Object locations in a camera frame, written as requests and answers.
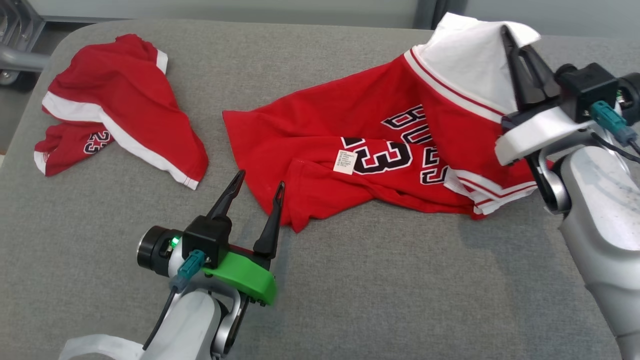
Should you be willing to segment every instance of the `red garment with white trim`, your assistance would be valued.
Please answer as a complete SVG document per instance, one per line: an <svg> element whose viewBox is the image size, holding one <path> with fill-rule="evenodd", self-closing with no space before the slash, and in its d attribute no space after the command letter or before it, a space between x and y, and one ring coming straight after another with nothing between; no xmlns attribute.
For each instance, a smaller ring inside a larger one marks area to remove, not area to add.
<svg viewBox="0 0 640 360"><path fill-rule="evenodd" d="M42 100L61 124L35 146L40 171L55 175L115 140L195 189L209 159L178 108L166 66L166 54L133 34L78 51Z"/></svg>
<svg viewBox="0 0 640 360"><path fill-rule="evenodd" d="M429 71L425 52L414 47L390 63L256 110L223 112L238 167L265 211L282 180L282 224L296 232L310 218L372 199L483 218L534 191L525 163L502 167L494 153L508 106L496 109L447 84ZM513 94L499 100L508 105ZM341 150L357 154L352 174L333 170Z"/></svg>

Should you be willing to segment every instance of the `cable connector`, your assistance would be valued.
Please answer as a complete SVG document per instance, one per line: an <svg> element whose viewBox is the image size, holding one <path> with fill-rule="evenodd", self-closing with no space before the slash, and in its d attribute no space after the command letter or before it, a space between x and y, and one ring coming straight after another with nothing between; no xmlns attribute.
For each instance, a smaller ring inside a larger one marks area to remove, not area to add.
<svg viewBox="0 0 640 360"><path fill-rule="evenodd" d="M598 125L608 130L622 146L637 139L636 131L627 126L627 121L618 115L606 102L597 101L589 109L590 115Z"/></svg>
<svg viewBox="0 0 640 360"><path fill-rule="evenodd" d="M181 293L187 287L191 278L202 269L206 259L207 256L201 250L192 251L187 260L178 268L178 274L169 281L169 288L175 287L177 293Z"/></svg>

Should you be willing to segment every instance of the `gray tabletop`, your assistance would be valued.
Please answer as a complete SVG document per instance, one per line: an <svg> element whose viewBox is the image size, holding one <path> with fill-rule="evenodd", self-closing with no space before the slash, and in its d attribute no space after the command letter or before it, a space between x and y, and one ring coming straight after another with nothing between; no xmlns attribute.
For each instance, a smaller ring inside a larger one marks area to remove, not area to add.
<svg viewBox="0 0 640 360"><path fill-rule="evenodd" d="M82 46L136 33L169 56L167 76L211 161L197 191L110 145L51 178L33 146L56 121L40 109ZM152 225L183 229L237 171L221 111L385 63L430 32L132 20L80 29L42 74L0 170L0 359L57 359L69 338L143 342L167 279L136 264ZM640 42L545 37L553 67L640 70ZM636 179L638 167L632 167ZM231 241L250 246L266 219L244 188ZM616 359L539 194L486 220L372 201L281 231L273 307L250 307L231 359Z"/></svg>

